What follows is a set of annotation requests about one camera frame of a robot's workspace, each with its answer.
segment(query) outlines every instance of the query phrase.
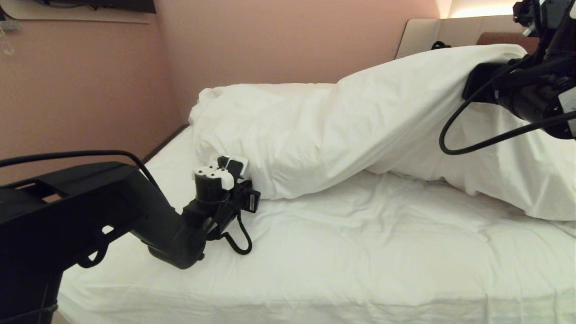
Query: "beige headboard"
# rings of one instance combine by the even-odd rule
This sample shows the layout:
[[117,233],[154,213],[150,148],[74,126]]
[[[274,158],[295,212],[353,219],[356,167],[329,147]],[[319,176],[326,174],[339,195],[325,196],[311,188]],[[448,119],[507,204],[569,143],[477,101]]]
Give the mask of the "beige headboard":
[[[524,46],[524,43],[519,43],[523,42],[523,30],[520,24],[513,21],[512,16],[412,19],[406,25],[396,58],[428,51],[437,40],[453,47],[508,43],[512,40],[512,43]],[[530,42],[534,40],[528,40],[526,46],[530,47]]]

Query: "pink wall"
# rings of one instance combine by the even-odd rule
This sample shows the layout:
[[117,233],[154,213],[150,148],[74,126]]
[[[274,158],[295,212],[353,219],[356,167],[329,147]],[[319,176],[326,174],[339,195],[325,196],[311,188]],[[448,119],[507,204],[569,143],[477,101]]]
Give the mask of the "pink wall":
[[[164,44],[149,25],[24,21],[0,52],[0,159],[79,149],[148,154],[180,125]],[[76,159],[0,169],[0,184]]]
[[184,120],[203,88],[335,82],[395,57],[438,0],[156,0]]

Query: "white bed sheet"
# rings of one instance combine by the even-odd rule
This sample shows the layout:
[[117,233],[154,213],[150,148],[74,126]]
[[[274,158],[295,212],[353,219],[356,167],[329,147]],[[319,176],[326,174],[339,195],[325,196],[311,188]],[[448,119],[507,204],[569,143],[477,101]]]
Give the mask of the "white bed sheet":
[[[191,138],[148,163],[178,211],[195,192]],[[125,235],[65,272],[60,310],[71,323],[576,322],[576,240],[490,197],[361,172],[243,220],[249,255],[208,242],[187,270]]]

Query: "white fabric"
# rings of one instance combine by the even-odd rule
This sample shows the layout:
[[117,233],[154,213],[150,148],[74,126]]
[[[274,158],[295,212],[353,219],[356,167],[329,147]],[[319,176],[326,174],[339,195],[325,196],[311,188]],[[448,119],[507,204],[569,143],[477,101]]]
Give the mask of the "white fabric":
[[[148,163],[178,212],[201,166],[191,133]],[[208,242],[187,270],[120,238],[102,264],[64,273],[61,312],[73,324],[576,322],[576,240],[485,195],[363,171],[243,219],[249,255]]]
[[[330,87],[274,93],[253,85],[207,89],[192,109],[194,146],[251,162],[264,198],[315,193],[363,169],[447,179],[548,220],[576,220],[574,141],[532,132],[465,156],[440,151],[438,135],[461,104],[469,72],[482,62],[524,56],[516,45],[449,48],[373,67]],[[447,145],[462,148],[525,125],[502,107],[473,105]]]

